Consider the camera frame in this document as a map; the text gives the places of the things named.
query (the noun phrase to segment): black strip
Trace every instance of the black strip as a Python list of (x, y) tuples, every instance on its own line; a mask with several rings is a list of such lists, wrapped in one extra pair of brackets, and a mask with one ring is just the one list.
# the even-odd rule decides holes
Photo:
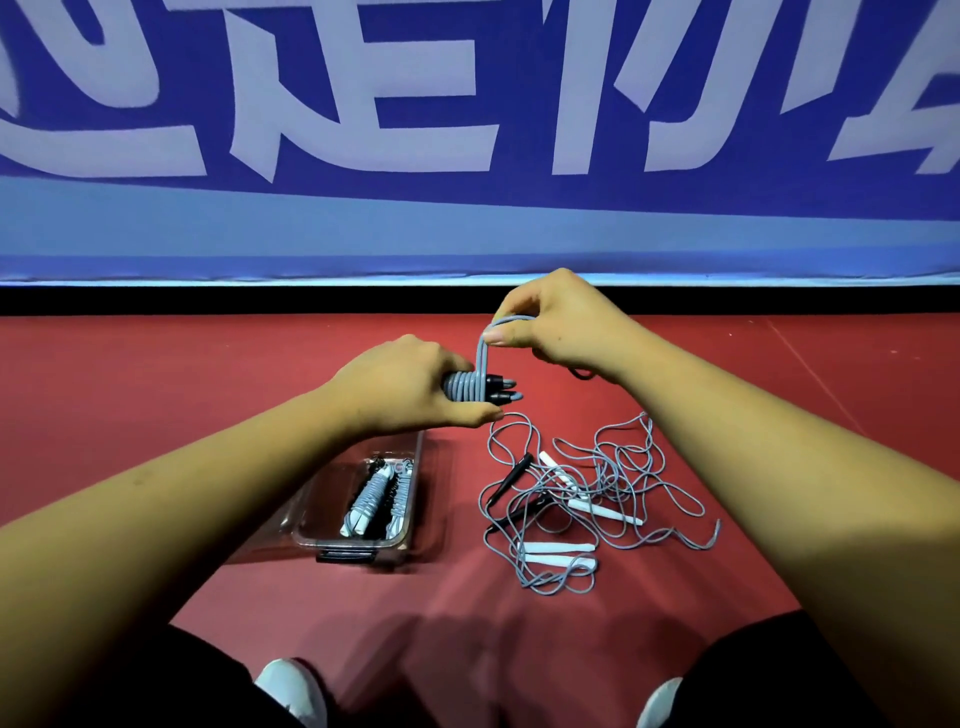
[[(5, 287), (0, 315), (485, 313), (500, 286)], [(926, 313), (960, 310), (960, 286), (608, 287), (634, 314)]]

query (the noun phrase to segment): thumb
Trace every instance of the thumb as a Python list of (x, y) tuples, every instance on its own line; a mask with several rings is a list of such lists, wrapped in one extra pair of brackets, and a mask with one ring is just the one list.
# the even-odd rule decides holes
[(483, 340), (492, 347), (511, 347), (529, 349), (537, 342), (534, 337), (533, 321), (511, 321), (484, 332)]
[(487, 401), (446, 401), (446, 420), (458, 427), (480, 427), (503, 419), (503, 410)]

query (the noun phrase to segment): forearm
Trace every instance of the forearm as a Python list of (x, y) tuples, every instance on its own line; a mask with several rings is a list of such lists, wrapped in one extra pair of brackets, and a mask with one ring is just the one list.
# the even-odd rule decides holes
[(173, 616), (358, 435), (333, 385), (0, 529), (0, 722), (40, 719), (91, 665)]
[(645, 329), (627, 339), (617, 380), (872, 696), (891, 716), (924, 691), (931, 719), (960, 712), (960, 484)]

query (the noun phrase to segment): light blue stripe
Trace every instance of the light blue stripe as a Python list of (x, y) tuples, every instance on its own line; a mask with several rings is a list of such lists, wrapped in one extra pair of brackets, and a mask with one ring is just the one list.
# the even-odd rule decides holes
[(562, 255), (945, 244), (960, 246), (960, 222), (452, 205), (0, 178), (0, 255)]

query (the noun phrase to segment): blue banner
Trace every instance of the blue banner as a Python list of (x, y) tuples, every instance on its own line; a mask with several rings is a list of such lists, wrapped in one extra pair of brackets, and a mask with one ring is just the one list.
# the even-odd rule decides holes
[(950, 275), (958, 160), (960, 0), (0, 0), (7, 281)]

